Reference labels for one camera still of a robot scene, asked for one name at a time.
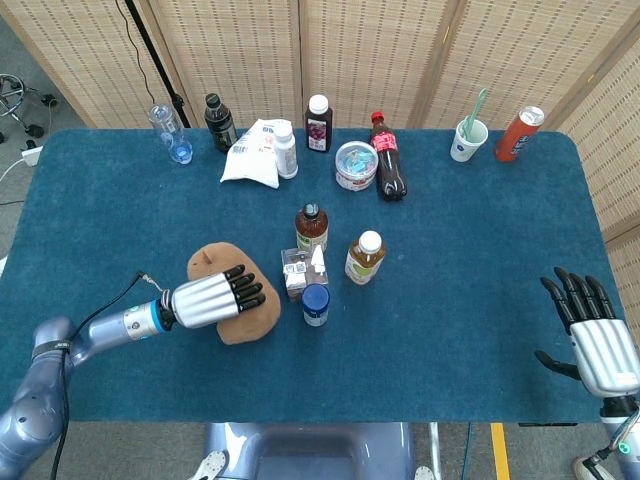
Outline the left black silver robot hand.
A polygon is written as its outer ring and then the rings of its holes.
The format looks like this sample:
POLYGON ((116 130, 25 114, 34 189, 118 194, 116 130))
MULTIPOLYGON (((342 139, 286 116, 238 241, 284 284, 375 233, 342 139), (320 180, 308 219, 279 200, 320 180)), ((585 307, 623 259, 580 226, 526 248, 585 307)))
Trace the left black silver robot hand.
POLYGON ((171 294, 170 305, 180 325, 197 329, 234 318, 265 301, 263 284, 239 264, 179 286, 171 294))

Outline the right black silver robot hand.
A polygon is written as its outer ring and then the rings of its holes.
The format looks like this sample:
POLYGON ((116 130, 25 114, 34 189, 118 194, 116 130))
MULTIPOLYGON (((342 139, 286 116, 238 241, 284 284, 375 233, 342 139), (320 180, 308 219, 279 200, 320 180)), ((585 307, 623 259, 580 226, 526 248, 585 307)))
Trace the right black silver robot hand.
POLYGON ((560 362, 542 350, 534 352, 548 370, 581 382, 597 398, 639 392, 639 356, 626 322, 598 279, 579 276, 559 266, 556 281, 542 277, 565 333, 575 362, 560 362))

